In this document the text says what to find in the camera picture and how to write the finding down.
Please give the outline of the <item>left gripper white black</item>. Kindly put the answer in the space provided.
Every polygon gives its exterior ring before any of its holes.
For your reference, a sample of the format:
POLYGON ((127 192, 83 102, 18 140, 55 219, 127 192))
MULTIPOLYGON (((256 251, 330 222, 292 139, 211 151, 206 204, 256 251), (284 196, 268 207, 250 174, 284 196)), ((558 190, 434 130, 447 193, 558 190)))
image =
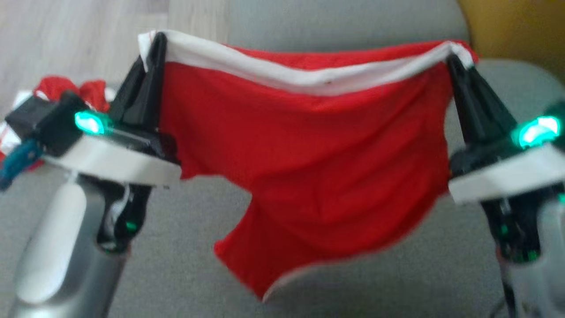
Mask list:
POLYGON ((161 114, 167 37, 157 31, 142 34, 139 48, 141 60, 135 60, 117 90, 109 116, 77 112, 72 127, 79 132, 78 139, 62 155, 44 155, 45 163, 123 184, 167 186, 180 178, 175 143, 155 131, 161 114), (127 117, 130 110, 132 117, 127 117))

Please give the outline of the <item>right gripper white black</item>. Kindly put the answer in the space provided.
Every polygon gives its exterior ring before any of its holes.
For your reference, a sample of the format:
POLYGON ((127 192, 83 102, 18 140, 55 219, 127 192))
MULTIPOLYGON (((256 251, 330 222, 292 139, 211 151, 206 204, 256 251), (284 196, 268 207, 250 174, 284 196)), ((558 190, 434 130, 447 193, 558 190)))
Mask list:
POLYGON ((452 155, 448 191, 458 203, 513 197, 564 181, 564 103, 517 126, 474 66, 451 54, 446 64, 464 142, 452 155))

